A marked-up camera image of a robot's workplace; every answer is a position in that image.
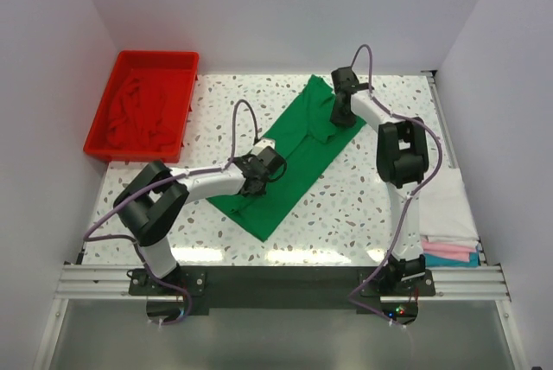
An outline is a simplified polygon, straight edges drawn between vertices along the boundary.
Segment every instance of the robotic arm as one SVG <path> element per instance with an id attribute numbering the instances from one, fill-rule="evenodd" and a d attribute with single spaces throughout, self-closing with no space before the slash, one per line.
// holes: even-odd
<path id="1" fill-rule="evenodd" d="M 264 195 L 268 182 L 279 177 L 272 176 L 286 161 L 275 151 L 275 142 L 262 138 L 250 153 L 236 157 L 227 168 L 173 169 L 161 161 L 149 163 L 125 188 L 114 206 L 138 190 L 172 175 L 189 173 L 183 180 L 170 182 L 153 192 L 159 197 L 154 201 L 144 194 L 129 203 L 119 212 L 119 218 L 132 232 L 143 255 L 156 278 L 168 284 L 179 284 L 181 268 L 171 252 L 168 232 L 185 204 L 216 195 Z"/>
<path id="2" fill-rule="evenodd" d="M 395 231 L 405 202 L 416 185 L 423 181 L 429 168 L 426 133 L 418 124 L 393 118 L 384 112 L 372 100 L 369 84 L 359 83 L 351 67 L 336 69 L 332 72 L 332 79 L 336 99 L 331 122 L 338 126 L 353 126 L 356 116 L 359 116 L 378 133 L 377 170 L 388 188 L 391 224 Z M 405 214 L 388 264 L 375 279 L 381 293 L 394 291 L 399 285 L 411 286 L 424 277 L 425 260 L 418 214 L 418 197 L 415 196 Z"/>

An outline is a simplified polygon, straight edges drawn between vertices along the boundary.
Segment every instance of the pink cloth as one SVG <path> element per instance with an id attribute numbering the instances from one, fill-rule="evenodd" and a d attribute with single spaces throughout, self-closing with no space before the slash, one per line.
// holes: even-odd
<path id="1" fill-rule="evenodd" d="M 422 243 L 423 243 L 423 250 L 425 252 L 437 251 L 437 252 L 453 252 L 453 253 L 458 253 L 458 252 L 476 253 L 475 247 L 458 246 L 458 245 L 453 245 L 449 243 L 432 243 L 432 242 L 427 242 L 425 240 L 423 240 Z"/>
<path id="2" fill-rule="evenodd" d="M 428 253 L 428 255 L 437 256 L 438 258 L 459 260 L 461 262 L 470 261 L 470 253 L 469 252 L 424 251 L 424 253 Z"/>

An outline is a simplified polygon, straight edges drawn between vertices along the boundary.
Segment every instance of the green cloth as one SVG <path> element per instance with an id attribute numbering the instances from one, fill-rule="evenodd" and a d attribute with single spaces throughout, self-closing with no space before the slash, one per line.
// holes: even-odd
<path id="1" fill-rule="evenodd" d="M 263 196 L 223 195 L 209 201 L 256 238 L 265 241 L 365 124 L 352 128 L 330 122 L 334 95 L 322 78 L 311 76 L 303 92 L 264 135 L 276 141 L 276 151 L 288 169 L 267 184 Z"/>

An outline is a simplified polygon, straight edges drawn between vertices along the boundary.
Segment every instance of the gray floor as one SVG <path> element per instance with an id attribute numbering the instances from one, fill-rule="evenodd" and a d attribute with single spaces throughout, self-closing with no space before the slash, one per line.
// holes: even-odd
<path id="1" fill-rule="evenodd" d="M 412 351 L 401 329 L 352 311 L 219 309 L 160 330 L 144 308 L 72 302 L 52 368 L 513 369 L 491 302 L 423 303 Z"/>

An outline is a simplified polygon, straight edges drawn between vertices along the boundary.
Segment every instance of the red plastic container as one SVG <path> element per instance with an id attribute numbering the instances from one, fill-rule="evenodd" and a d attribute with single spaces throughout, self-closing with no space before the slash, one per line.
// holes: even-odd
<path id="1" fill-rule="evenodd" d="M 121 52 L 88 132 L 84 152 L 108 162 L 156 159 L 166 163 L 178 162 L 190 99 L 194 91 L 198 60 L 199 55 L 195 52 Z M 163 129 L 171 132 L 170 137 L 175 139 L 174 142 L 169 140 L 171 144 L 158 144 L 148 149 L 148 144 L 134 147 L 125 145 L 122 148 L 113 146 L 113 141 L 108 141 L 109 126 L 112 126 L 112 103 L 116 99 L 121 101 L 118 95 L 128 80 L 148 87 L 141 91 L 142 95 L 146 95 L 143 98 L 144 103 L 147 99 L 148 105 L 153 103 L 154 107 L 161 108 L 158 111 L 161 113 Z"/>

